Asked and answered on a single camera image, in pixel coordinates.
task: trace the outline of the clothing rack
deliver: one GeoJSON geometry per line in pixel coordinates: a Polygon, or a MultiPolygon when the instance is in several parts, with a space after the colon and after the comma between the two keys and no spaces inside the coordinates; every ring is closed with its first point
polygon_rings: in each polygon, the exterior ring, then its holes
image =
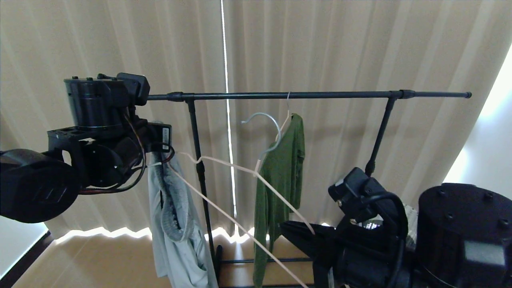
{"type": "MultiPolygon", "coordinates": [[[[375,171],[375,159],[377,152],[382,142],[386,126],[388,124],[391,111],[397,99],[410,99],[414,97],[456,97],[456,98],[470,98],[471,92],[455,93],[455,92],[416,92],[412,90],[397,90],[397,91],[369,91],[369,92],[260,92],[260,93],[183,93],[171,92],[168,94],[150,95],[148,100],[167,100],[173,102],[185,102],[188,105],[190,114],[190,123],[192,125],[192,133],[194,137],[194,147],[196,150],[196,158],[201,157],[201,145],[199,143],[199,132],[196,119],[196,100],[224,100],[224,99],[326,99],[326,98],[387,98],[386,109],[384,116],[380,122],[379,131],[375,144],[373,146],[372,155],[366,164],[365,173],[371,176],[375,171]]],[[[207,197],[206,182],[205,182],[205,169],[204,163],[201,161],[196,164],[196,171],[201,186],[201,193],[207,197]]],[[[214,246],[214,239],[211,233],[210,214],[208,210],[208,202],[203,200],[204,215],[206,217],[206,229],[208,231],[208,240],[210,246],[211,257],[214,261],[215,273],[219,279],[221,263],[250,263],[253,259],[242,260],[222,260],[222,246],[218,245],[217,249],[214,246]]],[[[281,262],[302,262],[312,261],[309,258],[282,258],[281,262]]]]}

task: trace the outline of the clothing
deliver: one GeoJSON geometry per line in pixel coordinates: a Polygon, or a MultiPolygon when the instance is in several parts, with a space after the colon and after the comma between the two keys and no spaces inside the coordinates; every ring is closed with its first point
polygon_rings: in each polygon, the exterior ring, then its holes
{"type": "MultiPolygon", "coordinates": [[[[167,158],[152,153],[152,163],[167,158]]],[[[149,168],[151,233],[158,277],[166,276],[175,288],[218,288],[214,265],[188,186],[176,157],[149,168]]]]}
{"type": "MultiPolygon", "coordinates": [[[[282,136],[281,143],[263,160],[260,175],[297,209],[301,204],[304,156],[304,125],[302,118],[293,114],[288,130],[282,136]]],[[[254,237],[259,242],[265,243],[268,233],[270,235],[270,252],[272,252],[274,241],[281,235],[279,224],[288,221],[289,213],[290,208],[258,180],[254,211],[254,237]]],[[[266,264],[267,254],[255,244],[252,275],[255,287],[262,286],[266,264]]]]}

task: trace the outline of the wooden floor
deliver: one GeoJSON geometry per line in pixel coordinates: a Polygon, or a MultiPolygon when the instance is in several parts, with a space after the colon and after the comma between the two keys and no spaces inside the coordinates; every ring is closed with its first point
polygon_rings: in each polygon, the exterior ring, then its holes
{"type": "MultiPolygon", "coordinates": [[[[253,243],[230,244],[218,236],[215,243],[224,248],[223,259],[249,259],[253,243]]],[[[305,257],[286,239],[275,244],[277,257],[305,257]]],[[[289,262],[285,265],[305,283],[313,283],[311,262],[289,262]]],[[[252,263],[224,264],[221,287],[252,286],[252,263]]],[[[264,285],[296,284],[276,263],[267,264],[264,285]]],[[[133,238],[121,235],[72,237],[62,243],[54,241],[22,275],[15,288],[90,288],[90,287],[162,287],[169,288],[166,277],[157,278],[153,262],[151,237],[133,238]]]]}

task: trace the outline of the white wall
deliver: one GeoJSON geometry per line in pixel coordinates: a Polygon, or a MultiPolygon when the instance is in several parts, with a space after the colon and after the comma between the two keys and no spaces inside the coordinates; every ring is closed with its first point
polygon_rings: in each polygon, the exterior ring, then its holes
{"type": "Polygon", "coordinates": [[[47,230],[44,223],[26,224],[0,216],[0,278],[47,230]]]}
{"type": "Polygon", "coordinates": [[[475,184],[512,199],[512,47],[444,182],[475,184]]]}

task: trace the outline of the vertical pole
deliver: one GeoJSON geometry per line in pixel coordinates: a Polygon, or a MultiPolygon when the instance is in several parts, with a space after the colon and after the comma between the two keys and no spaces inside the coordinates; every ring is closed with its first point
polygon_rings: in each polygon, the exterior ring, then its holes
{"type": "Polygon", "coordinates": [[[396,98],[388,98],[386,110],[384,111],[384,117],[382,118],[382,122],[380,123],[379,133],[377,134],[377,139],[375,139],[375,144],[373,146],[372,156],[370,156],[370,160],[368,160],[368,163],[366,164],[365,167],[365,173],[366,175],[368,175],[368,177],[372,176],[372,173],[375,171],[375,159],[377,158],[380,143],[382,142],[382,138],[384,137],[384,131],[386,130],[386,126],[388,125],[389,116],[391,115],[391,110],[393,110],[395,101],[396,98]]]}
{"type": "MultiPolygon", "coordinates": [[[[197,127],[197,119],[196,119],[196,105],[194,104],[194,100],[187,101],[188,104],[188,112],[190,113],[190,123],[192,125],[192,134],[194,136],[194,147],[196,149],[196,159],[201,158],[201,145],[199,143],[199,132],[197,127]]],[[[204,163],[203,161],[196,164],[197,176],[199,178],[199,185],[201,186],[201,193],[206,195],[206,182],[204,176],[204,163]]],[[[211,234],[211,222],[210,222],[210,212],[208,210],[208,202],[203,199],[203,208],[204,208],[204,216],[206,217],[206,229],[208,231],[208,242],[210,245],[210,253],[211,259],[214,261],[214,266],[216,270],[216,274],[218,275],[217,269],[217,261],[215,258],[215,249],[214,249],[214,237],[211,234]]]]}

